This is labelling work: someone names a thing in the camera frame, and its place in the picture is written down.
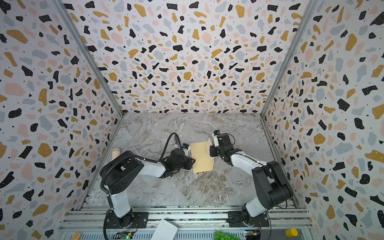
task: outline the yellow cap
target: yellow cap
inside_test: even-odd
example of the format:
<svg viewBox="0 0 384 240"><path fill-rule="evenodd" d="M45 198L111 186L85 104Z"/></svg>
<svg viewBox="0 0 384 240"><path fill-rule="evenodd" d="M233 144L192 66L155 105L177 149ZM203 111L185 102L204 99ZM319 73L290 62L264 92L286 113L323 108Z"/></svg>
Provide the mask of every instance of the yellow cap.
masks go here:
<svg viewBox="0 0 384 240"><path fill-rule="evenodd" d="M297 237L299 233L296 229L292 228L285 230L285 235L287 235L287 237Z"/></svg>

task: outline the black mounting plate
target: black mounting plate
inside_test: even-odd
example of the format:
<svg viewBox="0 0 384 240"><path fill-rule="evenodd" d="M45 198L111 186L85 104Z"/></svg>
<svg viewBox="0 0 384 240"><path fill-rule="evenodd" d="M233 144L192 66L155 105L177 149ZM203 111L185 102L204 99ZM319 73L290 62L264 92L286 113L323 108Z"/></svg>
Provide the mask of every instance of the black mounting plate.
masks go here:
<svg viewBox="0 0 384 240"><path fill-rule="evenodd" d="M133 225L131 224L129 226L129 227L131 227L130 229L135 230L137 228L146 228L147 222L148 222L148 215L149 215L148 212L133 212L133 214L132 214ZM105 225L106 229L121 228L117 222L116 217L115 218L109 217L108 219L110 219L110 221L106 222L106 225Z"/></svg>
<svg viewBox="0 0 384 240"><path fill-rule="evenodd" d="M231 223L234 219L241 219L241 211L229 211L228 212L228 220L229 220L229 227L250 227L243 223L243 221L240 221L239 223ZM260 214L255 217L255 220L260 220L262 227L269 227L269 221L268 219L265 220L266 214Z"/></svg>

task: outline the yellow envelope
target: yellow envelope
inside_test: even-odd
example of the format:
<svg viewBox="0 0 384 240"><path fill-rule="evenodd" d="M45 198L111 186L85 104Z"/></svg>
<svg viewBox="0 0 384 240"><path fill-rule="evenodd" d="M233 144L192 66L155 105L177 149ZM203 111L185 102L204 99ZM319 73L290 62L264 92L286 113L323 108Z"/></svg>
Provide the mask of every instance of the yellow envelope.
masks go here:
<svg viewBox="0 0 384 240"><path fill-rule="evenodd" d="M191 155L196 160L193 164L193 172L207 172L214 168L214 157L209 156L209 147L212 145L211 139L206 142L191 144Z"/></svg>

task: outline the terrazzo wall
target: terrazzo wall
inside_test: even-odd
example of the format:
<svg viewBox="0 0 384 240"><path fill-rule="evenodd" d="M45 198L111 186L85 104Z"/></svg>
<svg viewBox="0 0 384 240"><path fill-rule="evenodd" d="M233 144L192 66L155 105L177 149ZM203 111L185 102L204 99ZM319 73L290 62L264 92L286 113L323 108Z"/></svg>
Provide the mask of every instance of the terrazzo wall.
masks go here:
<svg viewBox="0 0 384 240"><path fill-rule="evenodd" d="M65 0L124 112L260 112L308 0Z"/></svg>
<svg viewBox="0 0 384 240"><path fill-rule="evenodd" d="M0 8L0 239L54 239L118 115L49 1Z"/></svg>
<svg viewBox="0 0 384 240"><path fill-rule="evenodd" d="M384 239L383 11L319 1L265 117L319 239Z"/></svg>

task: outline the marble tabletop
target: marble tabletop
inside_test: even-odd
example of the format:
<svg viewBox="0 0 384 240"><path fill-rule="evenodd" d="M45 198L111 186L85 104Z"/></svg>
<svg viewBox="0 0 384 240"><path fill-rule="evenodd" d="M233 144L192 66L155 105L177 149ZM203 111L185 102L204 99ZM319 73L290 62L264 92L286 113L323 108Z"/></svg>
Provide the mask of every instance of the marble tabletop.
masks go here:
<svg viewBox="0 0 384 240"><path fill-rule="evenodd" d="M248 155L262 161L273 160L258 114L127 113L103 165L111 161L112 149L116 147L121 152L131 150L158 159L170 133L176 132L181 143L191 144L206 141L214 130L232 134L236 139L234 147ZM165 156L172 149L173 138ZM98 176L84 207L108 206L100 181ZM252 177L219 157L210 172L194 174L182 169L166 179L138 175L128 190L131 206L243 205L256 196Z"/></svg>

